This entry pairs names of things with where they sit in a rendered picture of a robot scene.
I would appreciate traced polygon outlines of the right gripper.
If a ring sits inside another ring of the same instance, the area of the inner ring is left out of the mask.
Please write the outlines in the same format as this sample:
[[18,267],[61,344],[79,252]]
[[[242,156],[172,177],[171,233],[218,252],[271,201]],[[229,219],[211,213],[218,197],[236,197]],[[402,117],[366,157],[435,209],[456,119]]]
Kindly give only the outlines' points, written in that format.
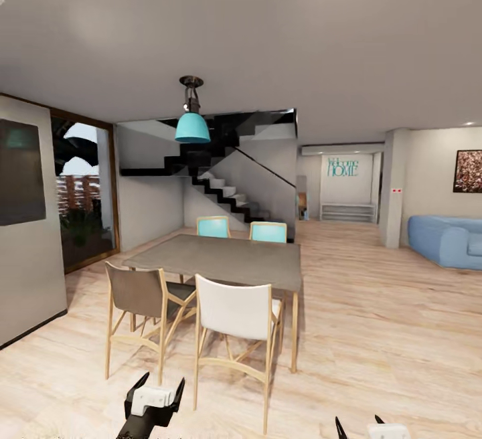
[[[379,417],[377,415],[375,415],[375,419],[377,420],[377,424],[383,424],[384,423],[384,421],[381,420],[381,417]],[[345,434],[344,429],[341,426],[341,423],[340,423],[337,416],[335,417],[335,423],[336,423],[336,426],[337,426],[337,432],[338,432],[338,435],[339,435],[339,439],[347,439],[347,435]]]

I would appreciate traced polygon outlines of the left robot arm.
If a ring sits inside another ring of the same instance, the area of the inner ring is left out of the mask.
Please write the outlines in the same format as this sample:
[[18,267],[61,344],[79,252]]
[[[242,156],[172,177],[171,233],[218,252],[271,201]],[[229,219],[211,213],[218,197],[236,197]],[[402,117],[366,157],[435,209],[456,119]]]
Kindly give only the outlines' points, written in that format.
[[125,422],[116,439],[149,439],[154,426],[167,427],[179,411],[185,379],[177,391],[168,387],[145,385],[150,372],[129,390],[125,401]]

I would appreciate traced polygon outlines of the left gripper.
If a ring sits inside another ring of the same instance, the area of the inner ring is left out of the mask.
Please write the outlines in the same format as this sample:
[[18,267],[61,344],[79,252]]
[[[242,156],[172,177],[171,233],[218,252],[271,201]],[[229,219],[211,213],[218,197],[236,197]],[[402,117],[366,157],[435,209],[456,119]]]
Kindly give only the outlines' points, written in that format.
[[116,439],[119,436],[128,436],[130,439],[149,439],[154,426],[160,425],[167,427],[170,423],[173,413],[179,411],[181,396],[183,395],[183,389],[185,385],[185,379],[181,380],[179,387],[176,391],[175,399],[170,406],[164,406],[163,408],[157,408],[149,406],[143,416],[134,416],[131,414],[131,408],[133,403],[133,396],[135,390],[143,386],[150,376],[150,372],[146,372],[144,376],[129,390],[125,401],[125,422],[122,430],[118,433]]

